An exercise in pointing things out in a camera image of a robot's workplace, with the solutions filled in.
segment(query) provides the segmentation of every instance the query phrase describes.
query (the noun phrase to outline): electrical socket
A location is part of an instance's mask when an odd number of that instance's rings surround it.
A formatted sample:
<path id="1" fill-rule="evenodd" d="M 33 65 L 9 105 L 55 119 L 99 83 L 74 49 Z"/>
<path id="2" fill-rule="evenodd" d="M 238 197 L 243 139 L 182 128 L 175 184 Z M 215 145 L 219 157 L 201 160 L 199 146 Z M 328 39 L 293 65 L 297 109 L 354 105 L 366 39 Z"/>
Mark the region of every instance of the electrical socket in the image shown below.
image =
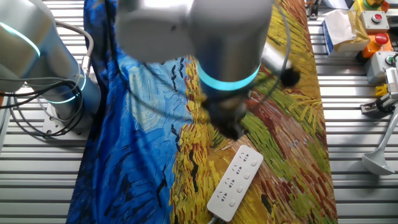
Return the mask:
<path id="1" fill-rule="evenodd" d="M 217 197 L 221 200 L 221 202 L 224 202 L 227 196 L 228 194 L 223 192 L 219 192 L 219 194 L 217 195 Z"/>
<path id="2" fill-rule="evenodd" d="M 234 168 L 232 168 L 232 171 L 236 172 L 236 175 L 240 174 L 242 171 L 242 167 L 238 165 L 234 165 Z"/>
<path id="3" fill-rule="evenodd" d="M 231 178 L 227 178 L 227 181 L 225 181 L 225 184 L 228 185 L 229 188 L 231 188 L 235 183 L 235 180 L 231 180 Z"/>
<path id="4" fill-rule="evenodd" d="M 244 152 L 241 152 L 241 155 L 239 155 L 239 158 L 243 160 L 243 162 L 246 162 L 249 159 L 249 154 L 246 154 Z"/>

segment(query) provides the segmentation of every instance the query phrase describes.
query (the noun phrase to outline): cyan led ring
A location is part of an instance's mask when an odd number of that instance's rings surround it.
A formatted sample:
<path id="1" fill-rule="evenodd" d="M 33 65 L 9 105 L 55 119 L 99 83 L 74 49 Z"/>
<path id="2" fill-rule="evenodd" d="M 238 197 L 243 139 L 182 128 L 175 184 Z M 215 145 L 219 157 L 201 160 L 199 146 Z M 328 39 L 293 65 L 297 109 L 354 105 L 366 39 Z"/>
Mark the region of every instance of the cyan led ring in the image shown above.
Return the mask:
<path id="1" fill-rule="evenodd" d="M 85 88 L 85 86 L 86 86 L 86 74 L 85 74 L 85 73 L 83 73 L 83 74 L 84 74 L 84 76 L 85 76 L 85 79 L 84 79 L 83 85 L 81 86 L 81 89 L 80 89 L 81 91 L 83 91 L 84 88 Z M 67 102 L 69 102 L 69 101 L 71 101 L 71 100 L 74 100 L 78 94 L 79 94 L 79 93 L 77 93 L 75 96 L 73 96 L 73 97 L 71 97 L 71 98 L 69 98 L 69 99 L 67 99 L 67 100 L 61 101 L 61 102 L 52 102 L 52 101 L 50 101 L 50 100 L 48 100 L 48 102 L 49 102 L 49 103 L 56 103 L 56 104 L 67 103 Z"/>
<path id="2" fill-rule="evenodd" d="M 14 28 L 5 25 L 2 22 L 0 22 L 0 26 L 3 27 L 8 33 L 10 33 L 12 35 L 17 35 L 18 37 L 20 37 L 21 39 L 26 41 L 30 46 L 33 47 L 33 49 L 35 49 L 35 51 L 37 52 L 37 55 L 40 57 L 39 48 L 31 40 L 29 40 L 29 38 L 27 38 L 24 34 L 21 34 L 18 30 L 15 30 Z"/>
<path id="3" fill-rule="evenodd" d="M 260 70 L 260 66 L 257 68 L 257 70 L 248 76 L 247 78 L 236 81 L 236 82 L 224 82 L 224 81 L 219 81 L 213 77 L 210 77 L 207 75 L 207 73 L 202 69 L 200 66 L 200 63 L 198 62 L 198 75 L 200 80 L 205 83 L 206 85 L 216 89 L 216 90 L 221 90 L 221 91 L 233 91 L 233 90 L 238 90 L 240 88 L 243 88 L 250 84 L 255 77 L 257 76 L 258 72 Z"/>

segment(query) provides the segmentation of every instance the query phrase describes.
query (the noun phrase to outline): yellow clamp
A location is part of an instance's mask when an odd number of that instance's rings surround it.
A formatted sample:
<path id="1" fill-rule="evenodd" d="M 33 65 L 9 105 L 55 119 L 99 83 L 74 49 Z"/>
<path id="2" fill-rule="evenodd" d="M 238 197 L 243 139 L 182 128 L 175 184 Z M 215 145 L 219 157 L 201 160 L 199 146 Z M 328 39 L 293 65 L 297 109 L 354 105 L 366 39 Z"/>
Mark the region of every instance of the yellow clamp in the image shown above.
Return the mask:
<path id="1" fill-rule="evenodd" d="M 387 84 L 384 84 L 383 86 L 376 86 L 376 96 L 384 96 L 387 93 Z"/>

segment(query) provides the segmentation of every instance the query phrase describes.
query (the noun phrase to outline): tissue box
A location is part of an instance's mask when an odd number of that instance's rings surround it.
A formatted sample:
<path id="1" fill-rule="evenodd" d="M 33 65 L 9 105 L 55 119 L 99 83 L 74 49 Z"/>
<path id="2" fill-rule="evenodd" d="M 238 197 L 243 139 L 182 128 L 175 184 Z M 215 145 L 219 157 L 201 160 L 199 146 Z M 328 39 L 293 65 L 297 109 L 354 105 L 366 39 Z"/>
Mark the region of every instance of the tissue box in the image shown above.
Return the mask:
<path id="1" fill-rule="evenodd" d="M 330 57 L 355 57 L 370 42 L 356 11 L 334 10 L 325 17 L 322 27 Z"/>

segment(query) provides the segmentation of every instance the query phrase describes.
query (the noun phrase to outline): metal stand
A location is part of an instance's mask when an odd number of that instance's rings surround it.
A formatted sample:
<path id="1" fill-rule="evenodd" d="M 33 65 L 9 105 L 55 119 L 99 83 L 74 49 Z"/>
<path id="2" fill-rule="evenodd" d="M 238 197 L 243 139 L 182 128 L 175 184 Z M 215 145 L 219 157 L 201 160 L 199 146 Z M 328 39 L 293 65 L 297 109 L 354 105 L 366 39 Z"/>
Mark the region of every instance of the metal stand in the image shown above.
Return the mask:
<path id="1" fill-rule="evenodd" d="M 53 113 L 55 111 L 55 108 L 49 103 L 47 107 L 47 112 L 51 114 L 54 117 L 57 117 L 56 114 Z M 43 124 L 43 132 L 47 134 L 55 133 L 59 130 L 61 130 L 65 125 L 63 125 L 62 122 L 57 121 L 56 119 L 53 119 L 49 116 L 46 116 L 46 119 L 44 120 Z M 87 140 L 88 134 L 90 133 L 90 129 L 85 129 L 85 130 L 72 130 L 65 135 L 57 136 L 57 139 L 61 140 Z"/>
<path id="2" fill-rule="evenodd" d="M 321 4 L 322 0 L 311 0 L 311 1 L 313 1 L 313 3 L 308 5 L 307 17 L 310 20 L 317 20 L 318 19 L 318 9 L 319 9 L 319 5 Z"/>

